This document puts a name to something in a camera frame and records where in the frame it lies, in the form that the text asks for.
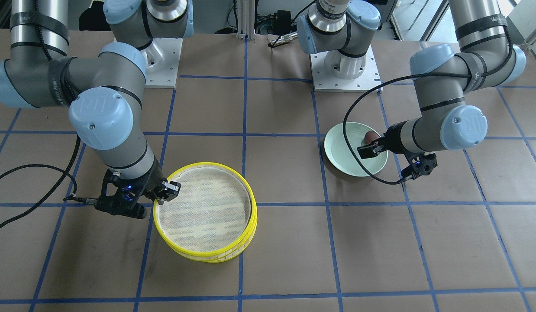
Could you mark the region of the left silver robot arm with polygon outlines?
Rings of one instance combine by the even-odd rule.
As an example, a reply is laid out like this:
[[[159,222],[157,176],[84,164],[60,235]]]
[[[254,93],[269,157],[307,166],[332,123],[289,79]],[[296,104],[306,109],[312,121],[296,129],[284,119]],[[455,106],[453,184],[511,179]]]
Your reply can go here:
[[[460,52],[439,44],[416,52],[409,61],[421,116],[392,125],[375,143],[360,149],[363,158],[389,150],[420,154],[464,150],[486,136],[487,119],[467,105],[465,95],[513,81],[525,69],[524,52],[512,44],[505,16],[495,0],[451,0]],[[298,40],[308,55],[326,52],[332,72],[355,78],[340,61],[365,61],[380,12],[363,0],[316,0],[297,20]]]

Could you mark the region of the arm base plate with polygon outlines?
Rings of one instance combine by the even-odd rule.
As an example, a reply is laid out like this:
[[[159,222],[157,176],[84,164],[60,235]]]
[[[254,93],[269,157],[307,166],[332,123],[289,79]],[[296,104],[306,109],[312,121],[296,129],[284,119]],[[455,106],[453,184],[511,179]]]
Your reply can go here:
[[[175,88],[182,44],[181,38],[154,38],[141,51],[147,61],[145,88]]]
[[[372,46],[359,58],[339,51],[309,55],[314,91],[363,93],[381,83]]]

